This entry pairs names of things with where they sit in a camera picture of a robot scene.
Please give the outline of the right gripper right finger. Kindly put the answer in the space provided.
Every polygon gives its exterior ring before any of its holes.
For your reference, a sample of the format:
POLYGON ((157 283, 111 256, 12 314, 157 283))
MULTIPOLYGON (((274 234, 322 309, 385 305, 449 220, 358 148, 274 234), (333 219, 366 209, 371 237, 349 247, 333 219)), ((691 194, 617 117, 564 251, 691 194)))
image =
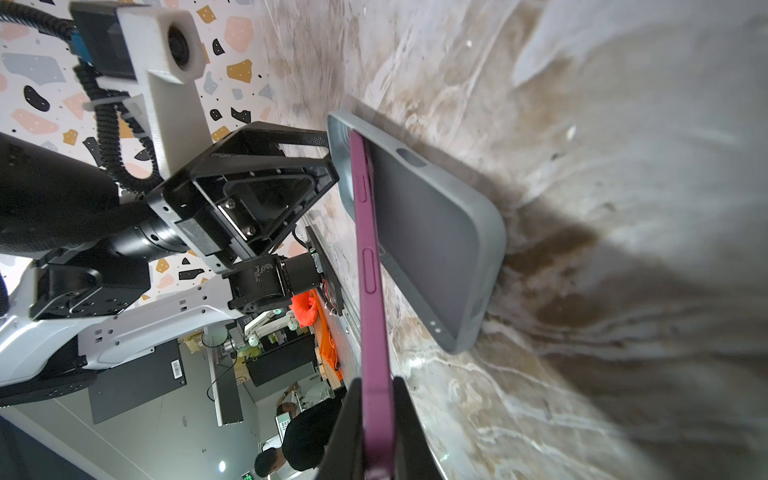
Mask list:
POLYGON ((393 379, 395 412, 394 478, 398 480, 442 480, 427 438, 403 378, 393 379))

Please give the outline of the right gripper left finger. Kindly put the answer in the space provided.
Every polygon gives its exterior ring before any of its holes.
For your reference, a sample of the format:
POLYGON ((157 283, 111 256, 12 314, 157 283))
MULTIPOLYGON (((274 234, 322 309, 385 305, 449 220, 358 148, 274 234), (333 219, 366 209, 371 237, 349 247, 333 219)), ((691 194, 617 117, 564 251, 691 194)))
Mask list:
POLYGON ((355 379, 342 402, 342 409, 320 464, 317 480, 363 478, 362 380, 355 379))

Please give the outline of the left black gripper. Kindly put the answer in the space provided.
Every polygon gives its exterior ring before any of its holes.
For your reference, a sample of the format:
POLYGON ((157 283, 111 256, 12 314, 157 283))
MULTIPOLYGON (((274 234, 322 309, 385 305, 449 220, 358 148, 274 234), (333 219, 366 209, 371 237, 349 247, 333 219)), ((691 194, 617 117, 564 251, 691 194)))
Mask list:
POLYGON ((272 252, 339 180, 329 154, 286 157, 281 145, 330 149, 321 130, 241 127, 183 173, 139 181, 132 192, 149 214, 110 236, 108 251, 149 262, 192 250, 216 273, 272 252))

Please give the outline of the black phone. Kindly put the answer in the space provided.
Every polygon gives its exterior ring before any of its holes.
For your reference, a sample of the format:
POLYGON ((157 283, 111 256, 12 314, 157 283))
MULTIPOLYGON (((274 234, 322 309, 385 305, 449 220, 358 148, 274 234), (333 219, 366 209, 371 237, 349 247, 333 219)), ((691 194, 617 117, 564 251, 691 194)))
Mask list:
POLYGON ((395 412, 372 167, 364 137, 349 135, 362 353, 362 430, 367 479, 392 479, 395 466, 395 412))

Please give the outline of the light blue phone case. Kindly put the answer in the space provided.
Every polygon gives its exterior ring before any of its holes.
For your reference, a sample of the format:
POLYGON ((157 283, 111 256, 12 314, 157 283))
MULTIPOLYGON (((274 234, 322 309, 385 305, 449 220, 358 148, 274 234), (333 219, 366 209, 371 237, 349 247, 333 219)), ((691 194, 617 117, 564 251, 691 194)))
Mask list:
POLYGON ((381 263, 435 342, 459 354, 476 342, 506 252, 506 227, 483 194, 345 110, 327 134, 347 214, 355 214, 351 143, 372 163, 381 263))

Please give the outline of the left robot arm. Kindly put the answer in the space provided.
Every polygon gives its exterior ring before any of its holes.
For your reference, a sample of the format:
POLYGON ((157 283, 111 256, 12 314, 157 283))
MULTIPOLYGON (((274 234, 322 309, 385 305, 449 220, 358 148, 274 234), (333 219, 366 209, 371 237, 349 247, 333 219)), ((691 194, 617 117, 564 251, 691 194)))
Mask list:
POLYGON ((264 122, 214 143, 122 202, 94 166, 1 138, 1 250, 29 259, 1 292, 1 403, 68 395, 205 327, 288 306, 318 287, 311 255, 277 253, 339 179, 319 130, 264 122))

